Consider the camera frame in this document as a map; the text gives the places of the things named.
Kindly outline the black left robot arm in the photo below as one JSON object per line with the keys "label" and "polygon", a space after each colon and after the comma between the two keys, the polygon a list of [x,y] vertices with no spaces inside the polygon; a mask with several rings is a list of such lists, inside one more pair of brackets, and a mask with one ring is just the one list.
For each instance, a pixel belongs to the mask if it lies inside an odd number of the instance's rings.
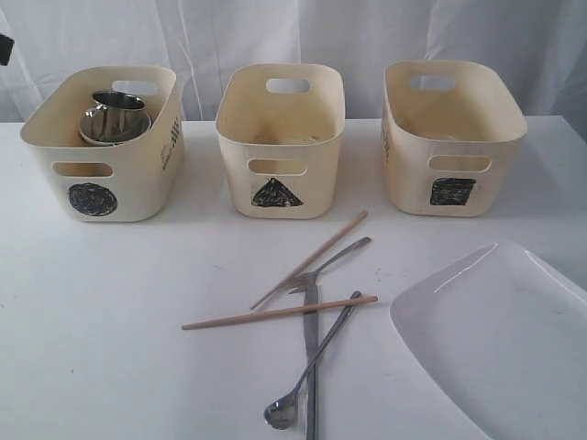
{"label": "black left robot arm", "polygon": [[0,65],[7,66],[15,45],[15,41],[4,34],[0,34]]}

